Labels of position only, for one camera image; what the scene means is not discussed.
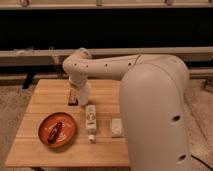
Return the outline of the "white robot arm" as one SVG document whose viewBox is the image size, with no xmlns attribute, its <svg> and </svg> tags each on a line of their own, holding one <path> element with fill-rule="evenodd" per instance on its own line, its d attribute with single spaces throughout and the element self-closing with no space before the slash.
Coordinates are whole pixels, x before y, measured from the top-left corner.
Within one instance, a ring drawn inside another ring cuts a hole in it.
<svg viewBox="0 0 213 171">
<path fill-rule="evenodd" d="M 184 92 L 189 71 L 178 57 L 136 54 L 94 59 L 85 48 L 67 57 L 63 69 L 78 91 L 89 98 L 89 77 L 120 82 L 119 106 L 131 171 L 191 171 L 184 122 Z"/>
</svg>

